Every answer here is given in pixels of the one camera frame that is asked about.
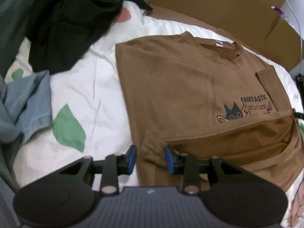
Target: cat graphic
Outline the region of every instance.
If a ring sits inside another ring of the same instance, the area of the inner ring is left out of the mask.
[[[232,109],[229,109],[227,105],[224,105],[226,116],[219,116],[217,115],[216,118],[220,123],[228,122],[231,120],[240,119],[243,117],[247,117],[250,115],[250,110],[248,109],[248,106],[243,104],[242,109],[238,108],[237,104],[234,102]]]

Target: pink spot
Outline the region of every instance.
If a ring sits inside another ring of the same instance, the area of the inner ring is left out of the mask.
[[[119,15],[116,16],[116,18],[114,19],[114,22],[122,23],[122,22],[128,21],[129,19],[131,19],[131,14],[129,13],[129,11],[127,9],[122,7]]]

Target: white wire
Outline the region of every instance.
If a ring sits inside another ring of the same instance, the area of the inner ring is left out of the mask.
[[[286,2],[288,4],[289,8],[291,9],[291,12],[293,13],[293,15],[294,15],[294,17],[295,17],[295,19],[296,19],[296,21],[298,23],[298,27],[299,27],[299,34],[300,34],[300,41],[301,41],[301,43],[300,43],[300,45],[301,45],[301,61],[300,61],[300,65],[299,65],[299,74],[300,74],[301,73],[301,65],[302,65],[301,63],[302,63],[302,60],[303,60],[303,39],[302,39],[301,27],[300,27],[300,23],[298,21],[298,18],[295,15],[295,12],[293,11],[293,9],[292,9],[289,1],[286,0]]]

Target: brown t-shirt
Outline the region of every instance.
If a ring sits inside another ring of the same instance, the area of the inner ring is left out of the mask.
[[[199,159],[219,155],[282,188],[303,168],[269,171],[294,150],[294,162],[304,159],[302,140],[274,68],[242,46],[188,32],[149,36],[118,44],[116,61],[141,184],[179,183],[166,172],[167,144]]]

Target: neckline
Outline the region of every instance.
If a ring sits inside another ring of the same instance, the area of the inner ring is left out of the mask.
[[[233,65],[239,63],[242,60],[242,55],[243,55],[243,47],[236,43],[229,43],[229,42],[223,42],[220,40],[215,40],[215,39],[202,39],[202,38],[198,38],[198,37],[194,37],[191,33],[189,32],[184,32],[183,37],[186,39],[186,41],[191,44],[194,45],[196,48],[198,48],[198,50],[204,55],[204,56],[209,56],[211,57],[213,60],[216,60],[228,67],[233,67]],[[210,42],[214,42],[214,46],[216,45],[216,42],[222,42],[224,45],[227,45],[229,48],[235,48],[236,54],[238,55],[238,57],[236,59],[233,59],[231,61],[227,60],[227,59],[223,59],[220,57],[220,55],[213,50],[204,48],[201,44],[205,44],[205,45],[209,45]]]

